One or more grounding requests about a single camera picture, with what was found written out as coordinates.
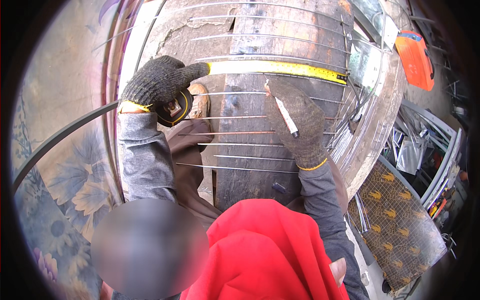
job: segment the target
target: marker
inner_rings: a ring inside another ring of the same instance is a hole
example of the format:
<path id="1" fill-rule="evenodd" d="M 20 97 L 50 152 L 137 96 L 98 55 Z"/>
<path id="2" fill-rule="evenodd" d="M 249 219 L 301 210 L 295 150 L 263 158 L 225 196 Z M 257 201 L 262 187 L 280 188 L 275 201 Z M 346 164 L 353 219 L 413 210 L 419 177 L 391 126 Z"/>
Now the marker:
<path id="1" fill-rule="evenodd" d="M 292 134 L 293 138 L 298 138 L 299 136 L 299 130 L 297 129 L 297 126 L 293 122 L 292 118 L 290 117 L 287 109 L 283 105 L 283 102 L 275 97 L 276 105 L 278 106 L 278 109 L 280 110 L 280 113 L 282 114 L 283 119 L 285 120 L 285 123 L 287 124 L 288 130 L 290 130 L 290 133 Z"/>

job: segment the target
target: gray long sleeve shirt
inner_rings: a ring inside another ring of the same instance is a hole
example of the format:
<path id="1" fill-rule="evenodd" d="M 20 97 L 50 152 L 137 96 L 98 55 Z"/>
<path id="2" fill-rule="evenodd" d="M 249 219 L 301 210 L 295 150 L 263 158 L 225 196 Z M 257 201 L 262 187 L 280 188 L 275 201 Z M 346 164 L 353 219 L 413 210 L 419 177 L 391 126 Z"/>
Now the gray long sleeve shirt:
<path id="1" fill-rule="evenodd" d="M 118 140 L 124 151 L 123 179 L 128 184 L 130 200 L 161 198 L 176 202 L 172 157 L 165 135 L 156 129 L 156 114 L 120 114 L 119 120 Z M 330 166 L 300 170 L 299 178 L 306 212 L 318 224 L 326 254 L 332 262 L 345 257 L 347 272 L 343 282 L 350 299 L 368 299 L 360 280 L 354 245 L 345 232 L 347 228 Z M 112 299 L 127 298 L 115 291 Z"/>

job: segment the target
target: brown work boot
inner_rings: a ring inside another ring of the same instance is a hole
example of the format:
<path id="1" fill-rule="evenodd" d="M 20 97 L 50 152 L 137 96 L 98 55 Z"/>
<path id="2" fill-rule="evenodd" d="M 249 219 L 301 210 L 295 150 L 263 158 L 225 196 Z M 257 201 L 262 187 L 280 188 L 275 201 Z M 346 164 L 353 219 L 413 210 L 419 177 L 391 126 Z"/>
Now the brown work boot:
<path id="1" fill-rule="evenodd" d="M 188 88 L 188 91 L 192 95 L 208 93 L 207 89 L 201 84 L 190 85 L 190 87 Z M 188 114 L 187 118 L 198 119 L 198 118 L 208 117 L 209 110 L 210 110 L 210 97 L 208 95 L 194 96 L 192 110 Z"/>

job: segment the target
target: gloved hand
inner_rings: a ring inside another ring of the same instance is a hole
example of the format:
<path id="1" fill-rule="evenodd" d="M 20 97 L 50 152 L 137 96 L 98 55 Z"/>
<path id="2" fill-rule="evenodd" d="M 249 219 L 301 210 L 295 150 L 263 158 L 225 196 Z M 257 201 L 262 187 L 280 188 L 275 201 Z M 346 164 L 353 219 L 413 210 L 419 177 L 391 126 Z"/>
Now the gloved hand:
<path id="1" fill-rule="evenodd" d="M 128 103 L 146 112 L 157 105 L 172 101 L 190 82 L 208 75 L 210 67 L 204 62 L 185 67 L 183 62 L 164 55 L 149 60 L 127 83 L 119 101 L 118 112 Z"/>
<path id="2" fill-rule="evenodd" d="M 306 171 L 315 170 L 327 161 L 327 154 L 322 146 L 325 115 L 310 97 L 292 84 L 270 79 L 265 84 L 265 112 L 270 125 L 278 134 L 283 145 L 293 154 L 297 166 Z M 283 102 L 290 117 L 299 130 L 299 137 L 294 138 L 287 128 L 275 101 L 277 97 Z"/>

